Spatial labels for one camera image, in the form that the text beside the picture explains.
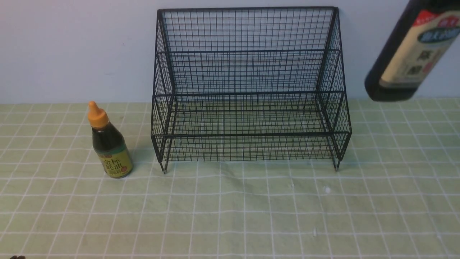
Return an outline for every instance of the wire mesh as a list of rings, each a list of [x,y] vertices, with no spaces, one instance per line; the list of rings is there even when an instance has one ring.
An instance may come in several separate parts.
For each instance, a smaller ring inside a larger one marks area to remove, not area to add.
[[[337,8],[163,9],[156,29],[152,142],[163,170],[169,160],[338,167],[351,124]]]

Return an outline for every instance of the grid pattern tablecloth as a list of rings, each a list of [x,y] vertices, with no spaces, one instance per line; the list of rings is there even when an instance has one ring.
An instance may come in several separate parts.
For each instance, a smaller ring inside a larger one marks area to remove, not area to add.
[[[86,104],[0,105],[0,258],[460,258],[460,100],[351,100],[328,160],[177,162],[150,106],[110,103],[136,166],[108,178]]]

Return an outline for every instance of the white wall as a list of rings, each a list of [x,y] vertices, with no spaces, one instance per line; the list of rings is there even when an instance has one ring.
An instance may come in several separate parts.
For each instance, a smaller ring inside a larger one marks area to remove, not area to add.
[[[349,97],[408,0],[0,0],[0,103],[151,101],[156,10],[338,6]],[[419,96],[460,96],[460,40]]]

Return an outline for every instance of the bottle cap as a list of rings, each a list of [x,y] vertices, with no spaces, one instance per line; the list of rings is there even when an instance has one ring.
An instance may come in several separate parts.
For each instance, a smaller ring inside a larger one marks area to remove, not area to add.
[[[98,107],[95,101],[90,101],[88,112],[89,124],[93,128],[102,128],[109,123],[109,117],[104,109]]]

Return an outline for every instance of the condiment bottle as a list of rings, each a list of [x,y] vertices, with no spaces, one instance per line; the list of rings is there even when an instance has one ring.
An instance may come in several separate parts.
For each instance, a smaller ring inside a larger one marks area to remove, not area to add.
[[[127,176],[131,173],[133,165],[123,135],[110,123],[107,113],[94,101],[90,101],[88,105],[92,145],[105,172],[112,178]]]
[[[460,0],[410,0],[366,77],[369,97],[410,99],[459,33]]]

